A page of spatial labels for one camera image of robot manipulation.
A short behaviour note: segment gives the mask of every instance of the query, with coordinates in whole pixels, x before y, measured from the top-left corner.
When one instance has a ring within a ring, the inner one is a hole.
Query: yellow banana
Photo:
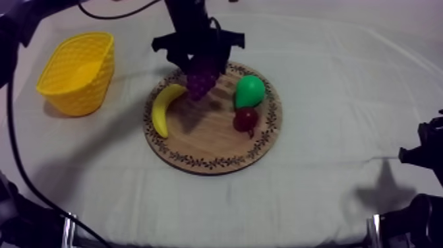
[[[167,138],[167,107],[172,101],[174,101],[174,99],[185,93],[185,91],[186,88],[180,84],[170,84],[158,94],[157,98],[152,104],[152,123],[154,124],[154,128],[156,129],[157,133],[163,138]]]

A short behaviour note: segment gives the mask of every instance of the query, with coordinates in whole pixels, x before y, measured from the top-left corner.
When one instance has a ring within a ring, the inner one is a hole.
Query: white tablecloth
[[[142,132],[147,95],[174,70],[150,47],[173,31],[165,7],[71,25],[76,11],[53,17],[65,28],[45,38],[15,104],[16,129],[32,181],[106,239],[193,247],[346,242],[363,238],[371,214],[408,205],[416,193],[443,195],[431,171],[395,158],[399,147],[419,145],[418,124],[443,108],[440,44],[339,22],[217,14],[224,29],[246,33],[246,50],[235,48],[231,60],[276,87],[283,124],[255,165],[201,177],[163,163]],[[115,36],[115,76],[96,113],[65,118],[35,83],[60,41],[89,30]],[[0,157],[2,171],[32,198],[5,126]]]

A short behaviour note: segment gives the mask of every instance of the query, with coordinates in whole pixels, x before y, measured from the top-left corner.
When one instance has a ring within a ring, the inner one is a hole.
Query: yellow basket
[[[114,38],[110,33],[80,34],[54,51],[36,88],[62,113],[87,115],[103,103],[114,66]]]

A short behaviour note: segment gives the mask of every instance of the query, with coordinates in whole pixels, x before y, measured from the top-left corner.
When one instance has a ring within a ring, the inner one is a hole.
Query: wooden plate
[[[235,85],[245,75],[261,78],[266,88],[265,100],[256,107],[260,119],[253,138],[233,128]],[[183,94],[169,106],[169,137],[161,138],[152,124],[152,103],[167,85],[185,82],[186,76],[177,69],[153,89],[145,105],[146,140],[168,164],[189,173],[220,175],[251,165],[275,143],[282,116],[276,89],[258,72],[233,62],[228,63],[226,74],[201,101],[194,102]]]

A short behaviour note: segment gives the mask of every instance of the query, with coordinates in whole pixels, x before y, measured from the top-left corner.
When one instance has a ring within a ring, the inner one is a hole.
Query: grape
[[[202,99],[215,87],[219,75],[214,59],[194,56],[187,74],[189,97],[196,101]]]

